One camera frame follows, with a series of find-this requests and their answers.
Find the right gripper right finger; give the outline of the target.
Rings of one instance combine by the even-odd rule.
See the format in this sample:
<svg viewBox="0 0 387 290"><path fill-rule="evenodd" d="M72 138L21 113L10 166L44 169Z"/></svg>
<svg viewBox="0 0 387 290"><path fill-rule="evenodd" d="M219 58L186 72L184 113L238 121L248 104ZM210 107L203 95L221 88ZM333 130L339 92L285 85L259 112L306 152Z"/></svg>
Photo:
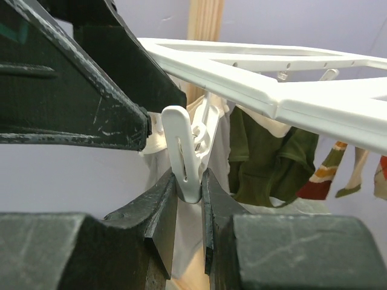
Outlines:
<svg viewBox="0 0 387 290"><path fill-rule="evenodd" d="M363 222L326 214L252 214L202 178L211 289L385 289L386 266Z"/></svg>

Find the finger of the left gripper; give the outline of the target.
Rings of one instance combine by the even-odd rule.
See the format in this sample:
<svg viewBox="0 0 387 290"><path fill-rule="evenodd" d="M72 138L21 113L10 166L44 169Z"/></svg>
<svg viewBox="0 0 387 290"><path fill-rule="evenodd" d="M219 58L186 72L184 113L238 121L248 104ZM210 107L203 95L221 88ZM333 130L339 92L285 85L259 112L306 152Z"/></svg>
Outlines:
<svg viewBox="0 0 387 290"><path fill-rule="evenodd" d="M139 151L144 109L37 1L1 2L1 143Z"/></svg>
<svg viewBox="0 0 387 290"><path fill-rule="evenodd" d="M134 36L114 1L49 1L48 12L73 25L74 40L134 103L149 112L186 105L185 93Z"/></svg>

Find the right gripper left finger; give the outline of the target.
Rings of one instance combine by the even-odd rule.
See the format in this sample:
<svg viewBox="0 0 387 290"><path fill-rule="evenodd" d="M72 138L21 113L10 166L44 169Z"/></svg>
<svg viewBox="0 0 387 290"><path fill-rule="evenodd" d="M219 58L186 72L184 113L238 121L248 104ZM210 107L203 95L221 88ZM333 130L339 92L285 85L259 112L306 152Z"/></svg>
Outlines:
<svg viewBox="0 0 387 290"><path fill-rule="evenodd" d="M96 219L2 213L2 289L164 289L172 272L175 176Z"/></svg>

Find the white plastic clip hanger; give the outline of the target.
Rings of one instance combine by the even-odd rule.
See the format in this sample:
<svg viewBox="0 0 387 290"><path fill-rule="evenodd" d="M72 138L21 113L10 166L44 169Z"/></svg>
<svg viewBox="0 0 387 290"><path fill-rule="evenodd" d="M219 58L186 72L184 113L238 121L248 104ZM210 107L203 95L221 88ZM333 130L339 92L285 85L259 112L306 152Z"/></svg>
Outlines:
<svg viewBox="0 0 387 290"><path fill-rule="evenodd" d="M286 82L269 72L370 67L386 60L309 47L141 38L168 74L272 120L386 153L386 79Z"/></svg>

